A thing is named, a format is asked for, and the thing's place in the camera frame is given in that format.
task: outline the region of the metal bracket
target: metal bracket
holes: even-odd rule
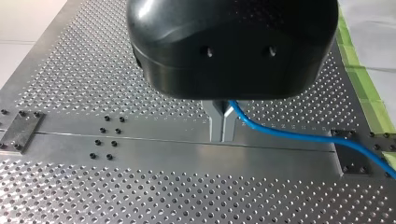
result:
[[[354,142],[359,142],[359,139],[354,131],[332,130],[333,136],[347,138]],[[341,172],[345,175],[369,175],[372,172],[369,159],[356,150],[349,147],[334,145]]]
[[[23,153],[44,114],[20,111],[0,140],[0,153]]]
[[[247,101],[238,103],[241,107],[248,104]],[[210,120],[210,142],[232,142],[238,119],[233,108],[226,101],[202,101],[201,105]]]

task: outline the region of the black screw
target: black screw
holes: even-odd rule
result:
[[[361,167],[360,172],[362,174],[366,174],[367,173],[367,169],[365,167]]]
[[[21,145],[20,144],[14,144],[14,148],[17,150],[21,150]]]
[[[373,146],[373,149],[374,150],[379,150],[381,148],[381,146],[379,145],[379,144],[375,144],[374,146]]]
[[[347,137],[348,137],[348,138],[351,138],[351,137],[353,136],[353,134],[355,134],[355,131],[349,131],[349,132],[347,133]]]

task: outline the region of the mounting hole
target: mounting hole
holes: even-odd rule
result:
[[[209,46],[203,46],[203,47],[201,47],[201,49],[200,49],[200,53],[201,53],[201,55],[203,55],[203,56],[206,56],[206,57],[208,57],[208,58],[212,58],[212,57],[213,57],[213,54],[214,54],[214,51],[213,51],[213,49],[210,48]]]

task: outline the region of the blue hose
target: blue hose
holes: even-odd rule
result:
[[[319,136],[319,135],[302,134],[302,133],[289,133],[277,129],[267,128],[248,118],[248,116],[245,115],[244,111],[242,111],[242,109],[239,107],[236,101],[230,101],[230,105],[233,107],[233,110],[241,118],[241,120],[244,121],[247,124],[247,126],[249,126],[254,130],[257,130],[262,133],[272,134],[277,137],[291,138],[301,141],[318,142],[318,143],[335,143],[346,147],[351,147],[355,150],[358,150],[360,153],[371,159],[382,169],[384,169],[385,172],[387,172],[388,174],[390,174],[390,176],[396,179],[396,171],[392,167],[390,167],[386,162],[382,161],[381,158],[376,156],[374,152],[372,152],[371,150],[367,149],[364,146],[361,146],[357,143],[339,137],[328,137],[328,136]]]

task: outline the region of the perforated metal plate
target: perforated metal plate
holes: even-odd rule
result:
[[[340,177],[332,145],[239,121],[233,146],[208,144],[198,102],[142,78],[125,3],[67,1],[0,91],[3,130],[21,108],[48,113],[23,156],[0,156],[1,223],[396,223],[395,182],[376,166]],[[286,130],[369,132],[335,45],[308,92],[247,110]]]
[[[252,101],[247,113],[259,123],[283,129],[360,128],[359,102],[341,63],[329,53],[314,85],[298,96],[276,101]]]
[[[125,6],[126,0],[69,1],[2,90],[0,106],[48,113],[42,133],[209,142],[209,120],[199,102],[163,96],[143,79],[129,43]],[[367,130],[335,45],[309,90],[284,101],[251,102],[247,112],[267,126],[303,133]],[[0,120],[6,129],[9,119]],[[258,136],[239,121],[231,144],[332,150]]]
[[[368,179],[313,182],[31,161],[0,163],[2,223],[396,223]]]
[[[125,4],[87,1],[32,74],[17,106],[81,116],[115,113],[134,119],[206,121],[199,102],[165,97],[143,79],[129,43]],[[287,129],[356,128],[359,103],[348,97],[353,91],[345,86],[348,80],[340,65],[330,54],[309,90],[285,101],[252,102],[250,115]]]

